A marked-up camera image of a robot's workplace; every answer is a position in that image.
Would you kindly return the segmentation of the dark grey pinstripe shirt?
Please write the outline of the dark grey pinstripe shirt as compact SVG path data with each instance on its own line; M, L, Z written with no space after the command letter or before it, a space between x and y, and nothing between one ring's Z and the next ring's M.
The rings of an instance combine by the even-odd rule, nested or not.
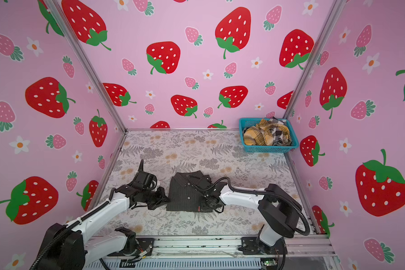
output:
M212 185L211 177L201 171L191 173L177 172L170 181L169 199L166 210L169 212L211 213L204 196L195 186L206 189Z

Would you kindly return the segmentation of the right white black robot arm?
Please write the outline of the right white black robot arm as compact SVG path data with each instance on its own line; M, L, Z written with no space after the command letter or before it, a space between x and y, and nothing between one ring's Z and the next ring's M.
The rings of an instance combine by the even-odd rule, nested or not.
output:
M246 189L235 187L231 179L222 177L207 187L200 187L192 182L198 179L188 176L188 185L202 195L209 209L222 213L226 206L238 205L260 212L267 225L260 230L257 241L266 248L274 247L281 239L293 238L295 233L310 234L302 207L276 184L269 184L265 189Z

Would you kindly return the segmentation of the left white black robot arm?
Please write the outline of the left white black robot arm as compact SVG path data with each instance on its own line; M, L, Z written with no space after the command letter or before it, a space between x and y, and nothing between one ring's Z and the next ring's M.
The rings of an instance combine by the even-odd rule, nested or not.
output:
M81 270L112 253L131 255L138 252L136 234L119 227L111 234L96 237L104 225L128 209L146 207L154 210L170 202L153 174L137 172L132 182L112 189L106 201L85 215L46 232L33 270Z

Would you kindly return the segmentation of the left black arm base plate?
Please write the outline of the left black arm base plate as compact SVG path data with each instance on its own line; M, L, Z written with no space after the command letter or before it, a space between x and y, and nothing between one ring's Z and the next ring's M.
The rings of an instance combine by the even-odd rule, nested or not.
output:
M114 255L136 257L137 255L146 252L145 256L151 256L153 252L154 242L154 238L133 238L125 244L125 247L122 250L114 253Z

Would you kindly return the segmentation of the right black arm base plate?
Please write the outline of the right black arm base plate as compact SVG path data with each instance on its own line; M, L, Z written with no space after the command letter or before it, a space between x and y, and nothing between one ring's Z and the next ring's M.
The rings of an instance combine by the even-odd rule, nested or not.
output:
M242 237L238 250L244 255L287 255L285 239L282 237L274 246L269 246L257 237Z

